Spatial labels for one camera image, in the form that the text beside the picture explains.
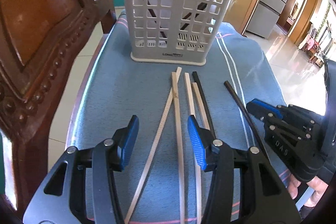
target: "blue tablecloth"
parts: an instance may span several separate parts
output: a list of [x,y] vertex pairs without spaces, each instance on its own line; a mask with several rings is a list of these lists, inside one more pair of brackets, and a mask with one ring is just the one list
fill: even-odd
[[[238,106],[223,82],[229,80],[245,102],[259,98],[270,104],[284,104],[281,89],[260,46],[242,37],[223,23],[202,67],[182,65],[182,73],[196,70],[202,82],[217,137],[231,147],[247,150],[255,144],[252,132],[241,117]],[[115,172],[119,201],[125,216],[147,160],[171,87],[171,72],[177,65],[137,63],[131,60],[126,15],[121,14],[91,73],[71,143],[79,149],[90,148],[116,129],[125,127],[136,114],[140,129],[129,166]],[[184,79],[178,87],[184,145],[186,218],[195,223],[196,192],[194,155],[187,132],[188,104]],[[201,119],[197,110],[197,120]],[[261,135],[263,123],[255,120]],[[286,183],[289,171],[266,145],[273,167]],[[87,211],[93,217],[91,173],[88,173]],[[236,173],[233,218],[238,216],[239,180]],[[202,173],[203,210],[211,182],[211,173]],[[131,223],[179,222],[179,179],[174,111],[171,107],[154,157],[149,177],[132,215]]]

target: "green garland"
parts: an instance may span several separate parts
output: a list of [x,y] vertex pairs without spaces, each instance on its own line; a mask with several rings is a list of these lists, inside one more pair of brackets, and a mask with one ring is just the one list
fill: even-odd
[[322,31],[322,28],[323,28],[324,24],[327,22],[327,18],[328,18],[328,14],[329,14],[330,8],[331,8],[331,4],[329,3],[328,8],[327,8],[327,10],[325,12],[324,18],[322,20],[321,26],[319,27],[319,29],[318,29],[318,31],[316,33],[316,39],[319,37],[320,32]]

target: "wooden chair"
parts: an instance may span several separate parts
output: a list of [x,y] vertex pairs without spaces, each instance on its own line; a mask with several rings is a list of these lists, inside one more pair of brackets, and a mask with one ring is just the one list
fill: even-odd
[[53,116],[72,64],[99,21],[109,33],[116,21],[113,0],[0,0],[1,223],[8,212],[22,218],[47,174]]

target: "black chopstick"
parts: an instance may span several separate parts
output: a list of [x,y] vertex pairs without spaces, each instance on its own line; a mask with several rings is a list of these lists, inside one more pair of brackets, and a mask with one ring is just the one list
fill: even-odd
[[212,123],[209,107],[208,107],[207,101],[205,100],[204,91],[202,89],[202,85],[201,85],[200,79],[198,77],[197,71],[193,71],[192,76],[194,78],[195,83],[197,84],[199,94],[201,95],[201,99],[202,99],[202,102],[203,102],[203,105],[204,105],[204,110],[205,110],[205,114],[206,114],[207,119],[208,119],[211,134],[214,138],[216,138],[216,134],[215,134],[215,130],[213,128],[213,123]]
[[245,106],[243,105],[243,103],[241,102],[241,100],[239,99],[237,93],[235,92],[235,90],[232,88],[231,84],[228,81],[224,82],[224,86],[227,88],[227,90],[230,92],[232,98],[235,100],[235,102],[237,103],[238,107],[240,108],[241,112],[243,113],[245,119],[247,120],[247,123],[249,124],[252,133],[254,135],[254,138],[257,140],[257,143],[259,145],[259,148],[261,149],[261,151],[263,152],[264,156],[266,157],[266,159],[268,160],[268,162],[270,162],[266,148],[264,146],[264,143],[262,142],[259,134],[258,134],[258,130],[255,127],[254,122],[252,121],[250,114],[247,112]]

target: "white stripe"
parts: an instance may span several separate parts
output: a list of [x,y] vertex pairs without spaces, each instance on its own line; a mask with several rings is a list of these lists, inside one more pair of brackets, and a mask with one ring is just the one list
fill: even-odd
[[[220,48],[220,51],[222,52],[222,54],[224,55],[225,57],[225,60],[226,60],[226,63],[227,63],[227,68],[229,69],[229,73],[230,73],[230,77],[231,77],[231,80],[232,80],[232,83],[233,83],[233,88],[235,89],[235,92],[237,93],[237,88],[236,88],[236,83],[235,81],[233,80],[233,75],[232,75],[232,71],[231,71],[231,68],[230,68],[230,64],[229,64],[229,61],[227,59],[227,56],[226,54],[224,53],[218,39],[216,38],[216,41],[217,41],[217,44]],[[245,127],[245,122],[244,122],[244,118],[243,118],[243,114],[241,112],[241,110],[239,109],[239,113],[240,113],[240,118],[241,118],[241,122],[243,123],[243,128],[244,128],[244,132],[245,132],[245,138],[246,138],[246,144],[247,144],[247,149],[250,148],[250,142],[249,142],[249,139],[248,139],[248,136],[247,136],[247,132],[246,132],[246,127]]]
[[[233,58],[232,58],[232,56],[231,56],[229,50],[227,49],[227,47],[226,47],[226,45],[225,45],[225,43],[224,43],[224,39],[222,38],[221,40],[222,40],[223,46],[225,47],[225,49],[226,49],[226,51],[227,51],[227,53],[228,53],[228,55],[229,55],[229,57],[230,57],[230,59],[231,59],[231,61],[232,61],[232,63],[233,63],[233,67],[234,67],[234,69],[235,69],[236,77],[237,77],[238,84],[239,84],[239,88],[240,88],[240,92],[241,92],[241,98],[242,98],[242,100],[243,100],[244,107],[246,107],[245,97],[244,97],[244,92],[243,92],[242,84],[240,83],[240,79],[239,79],[239,76],[238,76],[238,71],[237,71],[236,63],[235,63],[235,61],[233,60]],[[252,136],[253,145],[255,146],[254,136],[253,136],[253,132],[252,132],[252,129],[251,129],[251,128],[250,128],[250,132],[251,132],[251,136]]]

